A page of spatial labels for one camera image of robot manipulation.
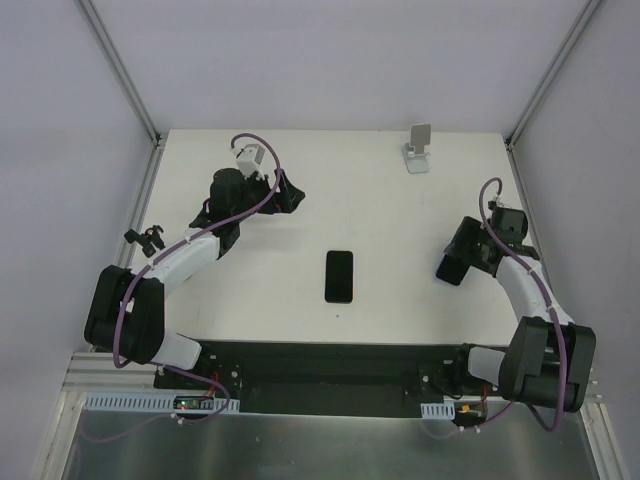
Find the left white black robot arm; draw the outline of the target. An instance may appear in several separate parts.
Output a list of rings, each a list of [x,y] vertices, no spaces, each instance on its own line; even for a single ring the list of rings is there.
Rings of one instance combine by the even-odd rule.
[[[211,377],[210,363],[201,358],[202,346],[172,332],[165,319],[166,298],[204,266],[221,259],[240,236],[240,224],[250,215],[290,214],[305,199],[284,171],[276,188],[267,177],[240,170],[217,171],[196,218],[183,240],[167,247],[162,228],[142,233],[129,230],[124,238],[137,243],[147,261],[136,267],[106,267],[99,275],[84,328],[85,340],[117,353],[121,362],[177,367],[176,375],[188,388],[204,387]]]

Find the white phone stand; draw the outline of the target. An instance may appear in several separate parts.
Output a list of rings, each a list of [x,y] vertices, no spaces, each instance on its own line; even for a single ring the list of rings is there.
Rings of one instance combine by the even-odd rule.
[[[429,123],[412,125],[409,141],[401,149],[409,174],[424,174],[430,171],[429,158],[432,125]]]

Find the blue edged black phone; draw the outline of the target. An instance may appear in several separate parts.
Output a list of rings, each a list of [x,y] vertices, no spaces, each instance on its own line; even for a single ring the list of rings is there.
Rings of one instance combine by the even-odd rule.
[[[455,256],[445,254],[436,270],[436,278],[453,286],[459,286],[468,273],[470,265]]]

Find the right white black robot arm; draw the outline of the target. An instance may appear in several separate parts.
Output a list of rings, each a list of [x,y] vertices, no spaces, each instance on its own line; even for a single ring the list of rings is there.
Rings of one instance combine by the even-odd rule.
[[[517,321],[505,350],[463,345],[450,382],[466,395],[488,382],[506,400],[575,413],[585,398],[596,335],[556,304],[538,252],[524,242],[527,234],[523,211],[494,207],[487,222],[464,217],[446,247],[437,278],[458,286],[472,268],[489,274]]]

